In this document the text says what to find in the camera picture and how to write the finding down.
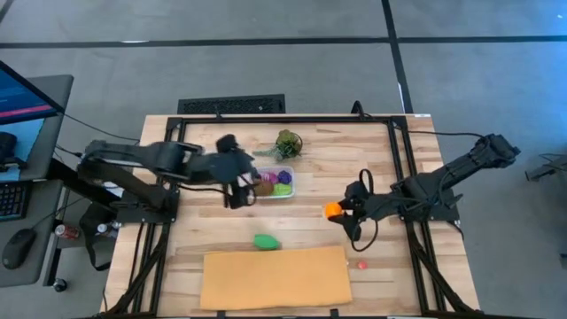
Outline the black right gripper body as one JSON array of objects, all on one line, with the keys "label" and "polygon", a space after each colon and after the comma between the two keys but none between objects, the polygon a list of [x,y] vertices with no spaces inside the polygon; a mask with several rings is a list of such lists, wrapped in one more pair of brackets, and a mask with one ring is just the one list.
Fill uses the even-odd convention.
[{"label": "black right gripper body", "polygon": [[391,212],[391,198],[388,194],[370,193],[363,182],[357,181],[346,187],[345,198],[357,198],[355,209],[346,209],[359,218],[376,221],[384,219]]}]

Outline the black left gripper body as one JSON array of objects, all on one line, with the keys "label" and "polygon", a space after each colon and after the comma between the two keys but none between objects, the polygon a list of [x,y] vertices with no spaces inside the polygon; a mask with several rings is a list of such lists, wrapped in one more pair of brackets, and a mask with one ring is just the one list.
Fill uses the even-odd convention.
[{"label": "black left gripper body", "polygon": [[224,205],[231,209],[243,207],[244,187],[253,187],[249,173],[257,170],[254,158],[242,150],[208,153],[190,159],[190,185],[220,184]]}]

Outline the brown toy kiwi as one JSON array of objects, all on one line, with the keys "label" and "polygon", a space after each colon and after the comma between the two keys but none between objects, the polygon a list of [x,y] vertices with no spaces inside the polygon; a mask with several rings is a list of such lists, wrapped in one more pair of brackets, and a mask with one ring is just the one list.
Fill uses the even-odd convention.
[{"label": "brown toy kiwi", "polygon": [[253,189],[258,197],[269,197],[272,195],[275,185],[270,181],[257,180],[254,182]]}]

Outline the clear plastic tupperware container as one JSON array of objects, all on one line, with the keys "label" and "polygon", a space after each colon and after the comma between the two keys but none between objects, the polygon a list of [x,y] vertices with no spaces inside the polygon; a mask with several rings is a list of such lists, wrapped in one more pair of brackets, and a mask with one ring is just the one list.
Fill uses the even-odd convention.
[{"label": "clear plastic tupperware container", "polygon": [[269,196],[269,197],[258,197],[258,198],[262,198],[262,199],[284,199],[284,198],[291,198],[294,196],[295,194],[295,190],[296,190],[296,186],[295,186],[295,182],[296,182],[296,177],[294,175],[294,171],[292,167],[289,166],[271,166],[271,167],[258,167],[257,171],[261,174],[264,172],[272,172],[275,173],[276,175],[278,175],[278,173],[282,170],[285,171],[289,171],[292,174],[292,182],[290,183],[290,186],[292,187],[292,194],[290,196],[285,196],[285,197],[275,197],[275,196]]}]

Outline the potted green succulent plant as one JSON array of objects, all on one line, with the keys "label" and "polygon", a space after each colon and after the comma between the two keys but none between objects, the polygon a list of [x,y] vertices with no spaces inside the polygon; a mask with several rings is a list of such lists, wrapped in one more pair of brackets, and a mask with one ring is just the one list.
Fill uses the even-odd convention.
[{"label": "potted green succulent plant", "polygon": [[303,148],[303,140],[289,129],[280,130],[273,146],[267,150],[254,151],[252,154],[261,157],[271,157],[283,161],[298,157]]}]

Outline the green ribbed toy vegetable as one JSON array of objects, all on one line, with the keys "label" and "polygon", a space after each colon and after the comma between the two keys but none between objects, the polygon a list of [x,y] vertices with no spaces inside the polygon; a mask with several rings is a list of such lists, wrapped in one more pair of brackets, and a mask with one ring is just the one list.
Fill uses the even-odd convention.
[{"label": "green ribbed toy vegetable", "polygon": [[262,251],[273,251],[280,247],[280,242],[268,234],[256,234],[253,238],[253,244]]}]

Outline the black floor vent grille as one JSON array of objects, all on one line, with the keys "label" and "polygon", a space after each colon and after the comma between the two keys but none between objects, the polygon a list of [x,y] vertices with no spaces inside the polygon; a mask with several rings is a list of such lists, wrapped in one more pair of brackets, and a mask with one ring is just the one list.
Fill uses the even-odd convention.
[{"label": "black floor vent grille", "polygon": [[178,114],[286,113],[285,95],[254,95],[180,99]]}]

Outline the orange waffle cloth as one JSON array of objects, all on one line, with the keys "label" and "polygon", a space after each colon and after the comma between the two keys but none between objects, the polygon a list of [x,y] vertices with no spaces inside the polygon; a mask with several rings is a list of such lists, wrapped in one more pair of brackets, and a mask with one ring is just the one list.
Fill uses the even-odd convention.
[{"label": "orange waffle cloth", "polygon": [[322,307],[352,300],[341,246],[209,253],[204,258],[203,310]]}]

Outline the small plastic bottle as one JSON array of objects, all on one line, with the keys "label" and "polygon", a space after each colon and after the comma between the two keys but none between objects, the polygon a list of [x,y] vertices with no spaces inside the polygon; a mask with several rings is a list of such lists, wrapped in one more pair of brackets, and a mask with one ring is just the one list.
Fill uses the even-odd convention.
[{"label": "small plastic bottle", "polygon": [[121,224],[119,222],[101,223],[97,225],[97,236],[117,237]]}]

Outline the black desk support bar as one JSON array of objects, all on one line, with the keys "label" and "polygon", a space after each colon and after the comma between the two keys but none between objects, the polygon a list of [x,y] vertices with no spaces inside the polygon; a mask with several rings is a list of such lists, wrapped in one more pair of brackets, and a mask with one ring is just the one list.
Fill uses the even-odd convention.
[{"label": "black desk support bar", "polygon": [[52,159],[47,173],[48,180],[60,180],[68,189],[97,202],[102,206],[109,206],[119,198],[106,189],[89,184],[79,178],[76,171],[63,164],[58,159]]}]

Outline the red soda can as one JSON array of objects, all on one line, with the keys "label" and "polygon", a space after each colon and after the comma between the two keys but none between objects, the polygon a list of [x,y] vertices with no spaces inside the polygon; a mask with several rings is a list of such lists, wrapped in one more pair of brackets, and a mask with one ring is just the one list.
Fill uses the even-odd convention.
[{"label": "red soda can", "polygon": [[64,239],[75,240],[78,239],[81,235],[80,230],[75,226],[70,226],[66,224],[59,224],[54,229],[54,234],[57,237],[62,237]]}]

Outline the grey desk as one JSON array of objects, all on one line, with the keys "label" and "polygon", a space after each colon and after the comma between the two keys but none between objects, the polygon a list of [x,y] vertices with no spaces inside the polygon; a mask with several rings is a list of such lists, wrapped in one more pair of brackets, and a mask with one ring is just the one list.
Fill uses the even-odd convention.
[{"label": "grey desk", "polygon": [[[50,173],[62,121],[61,115],[44,120],[28,157],[28,168],[19,175],[20,181],[31,186],[26,217],[0,222],[0,288],[35,284],[40,277],[51,237],[52,213],[63,188],[63,183]],[[14,270],[7,269],[2,264],[2,252],[9,239],[23,229],[34,229],[35,241],[22,265]]]}]

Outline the black keyboard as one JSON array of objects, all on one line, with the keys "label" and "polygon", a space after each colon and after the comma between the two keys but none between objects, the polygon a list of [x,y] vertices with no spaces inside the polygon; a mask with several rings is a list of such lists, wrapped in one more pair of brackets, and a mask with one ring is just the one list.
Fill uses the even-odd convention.
[{"label": "black keyboard", "polygon": [[0,222],[23,219],[32,184],[29,182],[0,183]]}]

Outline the black rounded object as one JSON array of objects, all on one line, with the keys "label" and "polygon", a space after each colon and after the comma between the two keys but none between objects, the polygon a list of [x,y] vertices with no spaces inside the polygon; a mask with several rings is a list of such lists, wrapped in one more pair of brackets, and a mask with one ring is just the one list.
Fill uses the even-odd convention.
[{"label": "black rounded object", "polygon": [[17,137],[11,133],[0,132],[0,172],[6,172],[12,167],[25,169],[26,161],[15,155]]}]

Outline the computer monitor with blue screen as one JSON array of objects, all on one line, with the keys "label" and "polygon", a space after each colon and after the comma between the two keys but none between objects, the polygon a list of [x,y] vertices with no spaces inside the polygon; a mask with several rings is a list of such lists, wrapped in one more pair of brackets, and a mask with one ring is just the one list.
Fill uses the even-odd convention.
[{"label": "computer monitor with blue screen", "polygon": [[0,125],[45,119],[64,108],[0,60]]}]

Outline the black computer mouse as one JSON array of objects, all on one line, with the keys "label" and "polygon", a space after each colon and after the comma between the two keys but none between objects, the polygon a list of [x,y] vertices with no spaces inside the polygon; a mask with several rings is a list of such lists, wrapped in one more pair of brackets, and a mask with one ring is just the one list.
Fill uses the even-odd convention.
[{"label": "black computer mouse", "polygon": [[33,229],[17,231],[4,246],[1,256],[2,265],[9,270],[19,268],[25,261],[35,238],[36,232]]}]

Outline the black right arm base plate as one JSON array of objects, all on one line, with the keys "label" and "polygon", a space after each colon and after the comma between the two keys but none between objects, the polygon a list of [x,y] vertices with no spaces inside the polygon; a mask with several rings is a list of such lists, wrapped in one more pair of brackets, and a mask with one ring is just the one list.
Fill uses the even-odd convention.
[{"label": "black right arm base plate", "polygon": [[404,221],[456,222],[460,219],[457,202],[462,194],[455,195],[452,189],[435,192],[428,198],[408,198],[399,209],[399,216]]}]

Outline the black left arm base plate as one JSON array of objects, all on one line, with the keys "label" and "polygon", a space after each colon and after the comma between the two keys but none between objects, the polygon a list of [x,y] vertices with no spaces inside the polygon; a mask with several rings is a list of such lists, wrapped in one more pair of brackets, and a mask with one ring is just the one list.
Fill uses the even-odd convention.
[{"label": "black left arm base plate", "polygon": [[155,206],[124,191],[120,201],[112,202],[112,208],[117,213],[116,221],[122,224],[170,223],[177,218],[179,199],[179,191],[167,191],[164,201]]}]

